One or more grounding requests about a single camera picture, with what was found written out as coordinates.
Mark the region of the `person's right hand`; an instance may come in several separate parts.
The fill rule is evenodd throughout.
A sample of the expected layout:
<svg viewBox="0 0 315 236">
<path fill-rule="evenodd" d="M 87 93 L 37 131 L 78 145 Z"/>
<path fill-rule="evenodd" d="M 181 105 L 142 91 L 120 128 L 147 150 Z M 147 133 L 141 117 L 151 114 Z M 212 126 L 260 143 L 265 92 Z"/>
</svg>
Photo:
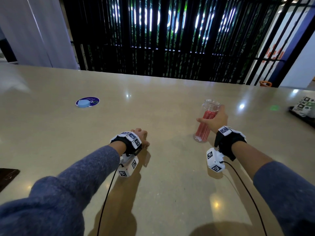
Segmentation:
<svg viewBox="0 0 315 236">
<path fill-rule="evenodd" d="M 216 134 L 219 128 L 228 125 L 228 115 L 225 112 L 225 105 L 221 105 L 216 116 L 212 119 L 212 125 L 207 125 L 208 128 Z"/>
</svg>

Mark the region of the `round purple sticker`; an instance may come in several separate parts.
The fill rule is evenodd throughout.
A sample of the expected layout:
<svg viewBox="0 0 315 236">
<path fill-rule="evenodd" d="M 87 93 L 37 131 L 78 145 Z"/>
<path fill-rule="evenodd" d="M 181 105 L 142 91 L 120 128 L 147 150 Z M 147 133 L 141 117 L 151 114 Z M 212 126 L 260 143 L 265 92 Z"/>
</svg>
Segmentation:
<svg viewBox="0 0 315 236">
<path fill-rule="evenodd" d="M 89 107 L 93 107 L 93 106 L 97 105 L 100 102 L 99 98 L 97 98 L 97 97 L 85 97 L 85 98 L 81 98 L 81 99 L 88 99 L 90 101 L 90 106 Z"/>
</svg>

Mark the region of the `person's right forearm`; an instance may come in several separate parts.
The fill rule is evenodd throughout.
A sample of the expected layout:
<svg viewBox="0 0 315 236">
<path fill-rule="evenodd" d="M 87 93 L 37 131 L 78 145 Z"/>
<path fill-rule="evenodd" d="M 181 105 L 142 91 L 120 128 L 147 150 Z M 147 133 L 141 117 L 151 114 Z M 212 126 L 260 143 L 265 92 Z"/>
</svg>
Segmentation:
<svg viewBox="0 0 315 236">
<path fill-rule="evenodd" d="M 245 142 L 235 142 L 231 151 L 253 180 L 283 234 L 315 236 L 315 186 Z"/>
</svg>

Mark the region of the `blue pillar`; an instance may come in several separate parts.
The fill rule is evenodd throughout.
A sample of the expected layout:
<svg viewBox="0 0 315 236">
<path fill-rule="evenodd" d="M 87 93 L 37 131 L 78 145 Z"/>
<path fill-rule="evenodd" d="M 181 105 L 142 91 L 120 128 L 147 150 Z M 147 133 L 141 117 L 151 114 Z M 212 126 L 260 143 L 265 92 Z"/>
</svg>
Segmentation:
<svg viewBox="0 0 315 236">
<path fill-rule="evenodd" d="M 286 48 L 281 58 L 281 61 L 276 65 L 271 77 L 269 78 L 268 81 L 272 83 L 272 87 L 276 88 L 280 86 L 281 82 L 286 76 L 283 71 L 284 68 L 290 70 L 293 63 L 288 64 L 288 59 L 290 59 L 292 53 L 294 52 L 294 49 L 297 47 L 298 43 L 300 42 L 301 38 L 303 37 L 305 31 L 307 30 L 313 19 L 315 20 L 315 7 L 311 7 L 306 14 L 306 17 L 301 22 L 296 33 L 293 35 L 292 40 L 289 41 L 289 45 Z"/>
</svg>

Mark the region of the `clear plastic jar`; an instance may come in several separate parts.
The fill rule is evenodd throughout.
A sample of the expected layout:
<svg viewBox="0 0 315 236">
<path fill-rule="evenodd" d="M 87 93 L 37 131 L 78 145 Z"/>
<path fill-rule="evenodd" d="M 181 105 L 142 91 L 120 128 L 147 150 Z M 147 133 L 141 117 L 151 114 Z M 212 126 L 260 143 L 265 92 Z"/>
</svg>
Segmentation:
<svg viewBox="0 0 315 236">
<path fill-rule="evenodd" d="M 204 103 L 202 104 L 202 114 L 204 115 L 204 112 L 207 110 L 210 111 L 218 111 L 220 107 L 220 103 L 217 102 L 216 100 L 212 100 L 212 99 L 207 99 L 204 101 Z"/>
</svg>

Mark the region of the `bundle of red straws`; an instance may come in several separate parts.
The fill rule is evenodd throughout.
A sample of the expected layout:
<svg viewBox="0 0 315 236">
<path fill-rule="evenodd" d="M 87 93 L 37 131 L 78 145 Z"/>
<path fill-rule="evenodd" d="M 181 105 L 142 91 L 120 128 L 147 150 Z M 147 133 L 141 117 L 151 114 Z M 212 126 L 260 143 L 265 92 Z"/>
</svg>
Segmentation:
<svg viewBox="0 0 315 236">
<path fill-rule="evenodd" d="M 204 112 L 203 119 L 213 119 L 217 114 L 217 111 L 210 111 L 207 110 Z M 208 128 L 207 124 L 200 123 L 199 127 L 195 133 L 195 139 L 198 142 L 206 142 L 208 139 L 208 136 L 210 134 L 210 129 Z"/>
</svg>

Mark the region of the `dark flat object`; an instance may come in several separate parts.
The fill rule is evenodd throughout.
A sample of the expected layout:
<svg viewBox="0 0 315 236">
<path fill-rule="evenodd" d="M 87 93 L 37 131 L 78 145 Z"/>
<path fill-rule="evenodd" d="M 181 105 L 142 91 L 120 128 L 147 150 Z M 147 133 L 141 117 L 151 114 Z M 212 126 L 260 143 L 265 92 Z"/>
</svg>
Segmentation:
<svg viewBox="0 0 315 236">
<path fill-rule="evenodd" d="M 18 169 L 0 168 L 0 192 L 14 180 L 21 171 Z"/>
</svg>

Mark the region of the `black slatted fence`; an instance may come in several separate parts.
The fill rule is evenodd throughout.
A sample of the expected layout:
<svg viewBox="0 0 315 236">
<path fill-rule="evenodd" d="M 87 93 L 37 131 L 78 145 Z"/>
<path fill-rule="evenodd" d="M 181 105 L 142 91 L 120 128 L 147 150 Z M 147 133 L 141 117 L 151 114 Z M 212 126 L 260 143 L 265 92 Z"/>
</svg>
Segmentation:
<svg viewBox="0 0 315 236">
<path fill-rule="evenodd" d="M 258 85 L 315 0 L 61 0 L 81 70 Z"/>
</svg>

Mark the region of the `person's left forearm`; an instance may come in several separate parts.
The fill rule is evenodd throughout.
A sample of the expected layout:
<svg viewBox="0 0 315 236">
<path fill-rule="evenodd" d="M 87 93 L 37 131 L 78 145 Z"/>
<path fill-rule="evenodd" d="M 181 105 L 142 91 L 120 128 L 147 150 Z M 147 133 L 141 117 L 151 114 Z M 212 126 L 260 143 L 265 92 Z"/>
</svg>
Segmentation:
<svg viewBox="0 0 315 236">
<path fill-rule="evenodd" d="M 115 141 L 56 177 L 39 179 L 27 198 L 0 206 L 0 236 L 84 236 L 83 211 L 125 151 Z"/>
</svg>

